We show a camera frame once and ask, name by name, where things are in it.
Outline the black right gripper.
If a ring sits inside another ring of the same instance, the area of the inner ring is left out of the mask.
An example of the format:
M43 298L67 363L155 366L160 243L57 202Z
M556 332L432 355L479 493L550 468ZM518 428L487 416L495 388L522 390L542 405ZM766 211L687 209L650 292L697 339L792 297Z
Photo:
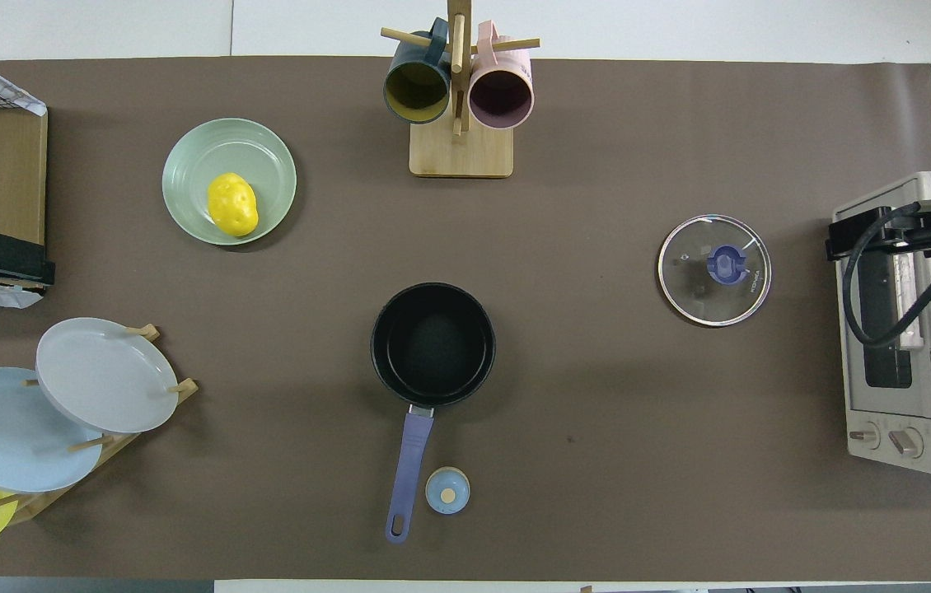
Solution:
M931 258L931 211L917 209L919 203L910 203L890 210L892 218L884 224L877 238L877 250L887 253L925 252ZM868 228L887 214L887 207L877 206L840 217L831 228ZM861 234L830 234L825 240L827 262L849 258L856 250Z

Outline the glass lid blue knob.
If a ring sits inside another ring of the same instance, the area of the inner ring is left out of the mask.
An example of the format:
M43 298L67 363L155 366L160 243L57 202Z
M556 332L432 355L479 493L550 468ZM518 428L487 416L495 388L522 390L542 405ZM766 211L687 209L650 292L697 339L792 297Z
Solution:
M770 249L752 226L721 214L674 226L655 259L668 304L696 325L722 328L755 315L770 294Z

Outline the yellow potato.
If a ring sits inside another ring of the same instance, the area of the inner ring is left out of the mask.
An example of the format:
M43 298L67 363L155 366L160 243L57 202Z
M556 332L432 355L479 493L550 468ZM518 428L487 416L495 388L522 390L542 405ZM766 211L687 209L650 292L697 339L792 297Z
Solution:
M207 211L217 229L229 236L247 236L259 224L255 191L242 176L233 172L210 181Z

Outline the pale green plate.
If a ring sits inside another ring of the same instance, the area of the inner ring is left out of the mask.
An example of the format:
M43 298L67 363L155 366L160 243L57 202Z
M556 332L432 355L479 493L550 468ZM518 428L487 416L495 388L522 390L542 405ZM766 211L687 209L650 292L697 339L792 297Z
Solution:
M207 187L226 172L239 174L257 196L259 224L243 237L217 229L207 211ZM166 209L183 232L217 246L240 246L277 228L297 192L297 168L278 135L255 121L218 118L192 128L173 146L163 173Z

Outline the brown table mat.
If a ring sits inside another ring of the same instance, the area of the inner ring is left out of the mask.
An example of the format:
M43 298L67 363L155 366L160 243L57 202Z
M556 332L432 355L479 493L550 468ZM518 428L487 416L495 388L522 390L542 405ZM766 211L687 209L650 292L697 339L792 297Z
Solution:
M389 58L2 61L49 108L56 283L0 309L0 367L59 320L153 323L199 392L32 521L0 575L436 581L931 581L931 475L846 446L835 207L931 171L931 68L540 60L505 180L416 179ZM188 131L244 118L297 192L240 246L183 232L161 178ZM765 304L711 328L655 259L691 217L752 226ZM408 405L380 308L449 282L487 309L488 379L439 409L419 500L382 530Z

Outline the pink ribbed mug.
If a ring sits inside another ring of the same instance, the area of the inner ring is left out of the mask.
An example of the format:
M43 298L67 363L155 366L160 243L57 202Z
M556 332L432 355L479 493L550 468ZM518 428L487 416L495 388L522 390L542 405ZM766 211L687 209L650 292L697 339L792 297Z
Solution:
M492 20L478 26L478 53L473 57L468 108L478 124L511 130L526 121L534 106L529 49L496 50L511 38L498 33Z

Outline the wooden mug tree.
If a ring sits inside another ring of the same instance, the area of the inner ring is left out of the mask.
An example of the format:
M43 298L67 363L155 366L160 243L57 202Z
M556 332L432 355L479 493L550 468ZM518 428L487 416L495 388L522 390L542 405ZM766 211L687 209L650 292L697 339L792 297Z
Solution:
M478 26L481 22L472 22L472 0L446 0L446 5L447 14L442 18L449 22L449 106L443 116L432 123L407 123L410 126L409 172L428 179L507 179L514 169L515 128L495 130L478 124L470 115L466 99L472 60L478 53ZM394 39L398 45L401 41L424 44L423 38L415 33L381 30L384 38ZM540 39L510 38L510 41L496 44L494 48L529 49L529 52L540 48Z

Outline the dark teal mug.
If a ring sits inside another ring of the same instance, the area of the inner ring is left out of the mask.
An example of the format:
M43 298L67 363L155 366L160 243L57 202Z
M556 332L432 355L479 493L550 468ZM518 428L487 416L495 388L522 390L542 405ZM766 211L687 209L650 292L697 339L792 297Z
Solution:
M424 44L399 42L384 79L384 101L406 123L428 124L443 116L449 106L449 22L437 16L429 30L415 34Z

